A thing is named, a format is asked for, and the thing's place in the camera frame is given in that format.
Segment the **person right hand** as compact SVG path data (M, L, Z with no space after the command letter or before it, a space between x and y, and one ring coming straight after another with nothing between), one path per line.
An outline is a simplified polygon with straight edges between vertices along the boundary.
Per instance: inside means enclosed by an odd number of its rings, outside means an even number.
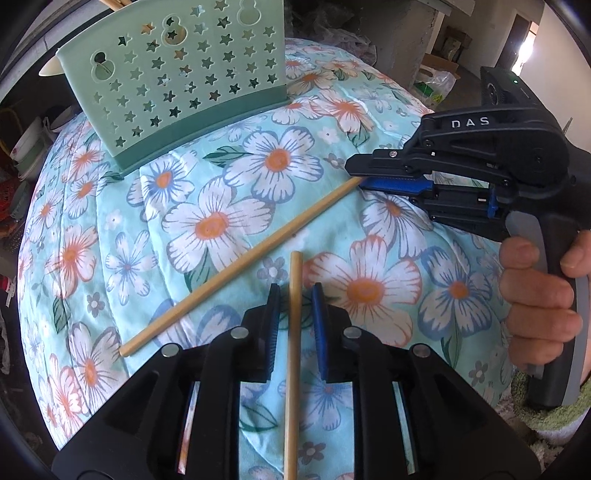
M499 252L503 267L499 288L511 305L506 318L509 358L522 371L557 359L583 329L582 317L571 310L570 284L535 270L539 257L539 249L518 236L502 242Z

